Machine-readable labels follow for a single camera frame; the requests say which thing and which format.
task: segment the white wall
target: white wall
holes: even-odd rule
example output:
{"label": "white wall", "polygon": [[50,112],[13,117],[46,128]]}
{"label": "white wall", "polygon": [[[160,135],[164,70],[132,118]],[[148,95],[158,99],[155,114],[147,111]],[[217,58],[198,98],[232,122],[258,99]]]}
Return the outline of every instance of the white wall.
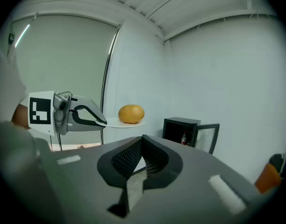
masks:
{"label": "white wall", "polygon": [[[104,129],[104,143],[143,134],[162,137],[166,118],[164,46],[140,24],[126,20],[117,36],[105,89],[105,117],[117,117],[124,105],[140,105],[145,125]],[[138,168],[144,167],[141,161]]]}
{"label": "white wall", "polygon": [[[17,39],[32,18],[13,24]],[[17,65],[27,93],[70,91],[92,99],[100,106],[104,70],[116,27],[92,19],[48,15],[38,16],[16,47]],[[79,111],[82,119],[95,120],[89,112]],[[50,137],[30,130],[35,137]],[[68,132],[62,144],[100,142],[100,132]],[[52,143],[58,143],[52,137]]]}
{"label": "white wall", "polygon": [[214,156],[254,182],[286,152],[286,34],[278,21],[228,18],[165,44],[170,116],[220,123]]}

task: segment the black and white aruco marker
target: black and white aruco marker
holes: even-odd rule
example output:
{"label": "black and white aruco marker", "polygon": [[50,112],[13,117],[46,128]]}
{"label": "black and white aruco marker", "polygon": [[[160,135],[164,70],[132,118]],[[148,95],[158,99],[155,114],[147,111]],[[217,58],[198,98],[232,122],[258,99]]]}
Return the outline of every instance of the black and white aruco marker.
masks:
{"label": "black and white aruco marker", "polygon": [[104,126],[95,121],[81,119],[78,110],[86,109],[96,120],[107,124],[99,107],[90,99],[74,96],[70,92],[34,92],[28,101],[29,127],[55,136],[55,132],[65,135],[68,131],[95,131]]}

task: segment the white sleeve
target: white sleeve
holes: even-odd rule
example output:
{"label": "white sleeve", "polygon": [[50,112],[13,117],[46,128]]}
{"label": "white sleeve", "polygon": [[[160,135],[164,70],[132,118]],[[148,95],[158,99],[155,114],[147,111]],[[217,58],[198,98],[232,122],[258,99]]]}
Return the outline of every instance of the white sleeve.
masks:
{"label": "white sleeve", "polygon": [[15,48],[11,47],[8,54],[10,25],[8,22],[0,31],[0,121],[11,121],[18,104],[26,97],[26,87],[16,66]]}

